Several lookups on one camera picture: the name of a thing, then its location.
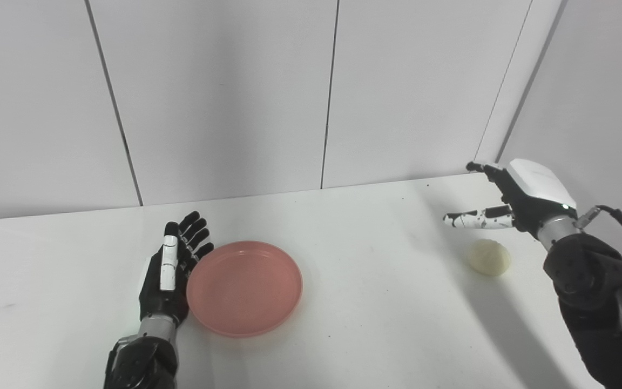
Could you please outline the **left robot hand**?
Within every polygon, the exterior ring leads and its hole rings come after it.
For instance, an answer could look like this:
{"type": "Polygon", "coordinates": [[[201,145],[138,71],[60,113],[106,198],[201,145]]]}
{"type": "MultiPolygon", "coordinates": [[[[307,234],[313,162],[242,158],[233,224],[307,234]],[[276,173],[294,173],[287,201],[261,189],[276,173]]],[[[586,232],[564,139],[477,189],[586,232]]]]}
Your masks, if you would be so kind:
{"type": "Polygon", "coordinates": [[[213,251],[206,219],[196,210],[180,223],[168,222],[161,246],[151,257],[139,293],[140,319],[168,316],[180,327],[188,315],[187,283],[193,269],[213,251]]]}

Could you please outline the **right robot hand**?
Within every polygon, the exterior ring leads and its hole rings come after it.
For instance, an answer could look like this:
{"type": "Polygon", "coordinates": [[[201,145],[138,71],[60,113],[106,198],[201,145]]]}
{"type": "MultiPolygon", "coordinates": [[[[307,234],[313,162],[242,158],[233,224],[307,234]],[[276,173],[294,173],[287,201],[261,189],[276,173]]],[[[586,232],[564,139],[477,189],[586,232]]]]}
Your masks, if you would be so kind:
{"type": "Polygon", "coordinates": [[[551,221],[578,219],[577,202],[550,168],[525,158],[506,166],[469,162],[469,172],[481,172],[502,194],[502,206],[460,213],[447,213],[444,224],[460,229],[507,229],[515,227],[538,237],[551,221]]]}

